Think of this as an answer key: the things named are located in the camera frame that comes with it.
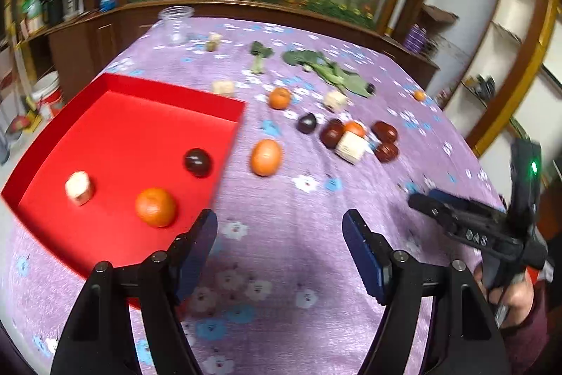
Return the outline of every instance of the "floral tablecloth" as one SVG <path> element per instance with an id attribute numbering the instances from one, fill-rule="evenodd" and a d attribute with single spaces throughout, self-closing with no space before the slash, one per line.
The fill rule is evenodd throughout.
<path id="1" fill-rule="evenodd" d="M 218 51 L 204 44 L 223 35 Z M 182 325 L 206 374 L 291 375 L 357 373 L 375 335 L 382 308 L 365 293 L 342 238 L 342 215 L 357 208 L 370 228 L 418 260 L 446 264 L 477 254 L 446 239 L 430 219 L 407 206 L 416 190 L 438 187 L 499 206 L 497 193 L 462 137 L 439 108 L 416 101 L 415 82 L 391 58 L 319 34 L 224 18 L 192 19 L 193 39 L 166 45 L 157 24 L 121 53 L 105 72 L 210 90 L 217 79 L 235 82 L 248 102 L 244 123 L 216 195 L 218 237 L 201 281 L 183 305 Z M 272 47 L 266 73 L 248 70 L 252 41 Z M 285 64 L 288 49 L 322 51 L 356 70 L 377 89 L 351 95 L 343 120 L 366 126 L 383 120 L 397 127 L 400 156 L 381 164 L 367 154 L 353 166 L 323 147 L 317 134 L 300 134 L 296 119 L 313 112 L 323 124 L 333 115 L 321 104 L 333 89 L 314 73 Z M 289 88 L 285 111 L 267 104 L 275 86 Z M 275 138 L 284 150 L 279 172 L 263 178 L 248 169 L 253 145 Z M 3 291 L 13 323 L 50 365 L 58 338 L 83 279 L 51 257 L 16 222 Z M 429 301 L 422 304 L 408 374 L 422 360 Z M 155 372 L 142 328 L 131 311 L 144 373 Z"/>

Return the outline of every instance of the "red box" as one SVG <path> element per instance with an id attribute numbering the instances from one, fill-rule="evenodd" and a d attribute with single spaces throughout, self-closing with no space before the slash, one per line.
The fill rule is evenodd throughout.
<path id="1" fill-rule="evenodd" d="M 139 263 L 167 249 L 211 206 L 244 107 L 208 92 L 102 74 L 45 127 L 2 196 L 39 242 L 83 277 L 101 260 Z M 211 156 L 208 177 L 185 169 L 191 148 Z M 66 180 L 79 170 L 96 190 L 80 207 L 65 194 Z M 178 203 L 167 228 L 152 228 L 135 213 L 137 195 L 153 187 Z"/>

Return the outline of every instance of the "white bucket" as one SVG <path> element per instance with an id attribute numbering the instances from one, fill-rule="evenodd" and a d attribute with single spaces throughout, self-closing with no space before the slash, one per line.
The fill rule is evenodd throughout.
<path id="1" fill-rule="evenodd" d="M 39 113 L 45 119 L 51 119 L 63 108 L 63 93 L 58 86 L 58 72 L 52 71 L 33 85 L 32 99 L 37 104 Z"/>

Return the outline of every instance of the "metal screw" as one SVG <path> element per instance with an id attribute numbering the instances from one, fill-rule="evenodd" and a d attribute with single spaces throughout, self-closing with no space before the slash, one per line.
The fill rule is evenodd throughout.
<path id="1" fill-rule="evenodd" d="M 165 251 L 156 251 L 152 254 L 152 256 L 150 257 L 150 259 L 152 259 L 152 261 L 154 263 L 161 263 L 162 261 L 164 261 L 167 258 L 167 254 Z"/>
<path id="2" fill-rule="evenodd" d="M 399 263 L 405 263 L 409 258 L 408 253 L 406 253 L 405 251 L 402 251 L 402 250 L 394 251 L 393 256 L 394 256 L 394 259 L 396 259 Z"/>
<path id="3" fill-rule="evenodd" d="M 109 263 L 107 261 L 101 261 L 99 263 L 96 264 L 96 272 L 105 272 L 107 270 L 107 268 L 109 267 Z"/>
<path id="4" fill-rule="evenodd" d="M 455 259 L 453 261 L 453 268 L 454 270 L 458 270 L 459 272 L 462 272 L 466 268 L 466 264 L 462 262 L 460 259 Z"/>

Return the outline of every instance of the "human hand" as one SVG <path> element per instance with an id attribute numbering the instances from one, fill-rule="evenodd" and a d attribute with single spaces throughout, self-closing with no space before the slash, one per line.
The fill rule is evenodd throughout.
<path id="1" fill-rule="evenodd" d="M 482 275 L 482 263 L 480 263 L 474 269 L 474 280 L 476 280 L 484 297 L 487 297 L 488 301 L 492 304 L 497 304 L 504 288 L 496 288 L 488 294 L 482 284 Z M 533 282 L 530 279 L 529 273 L 525 271 L 525 279 L 517 284 L 509 285 L 501 298 L 501 304 L 509 307 L 508 316 L 505 318 L 501 328 L 513 327 L 523 323 L 533 307 L 534 300 L 535 289 L 533 288 Z"/>

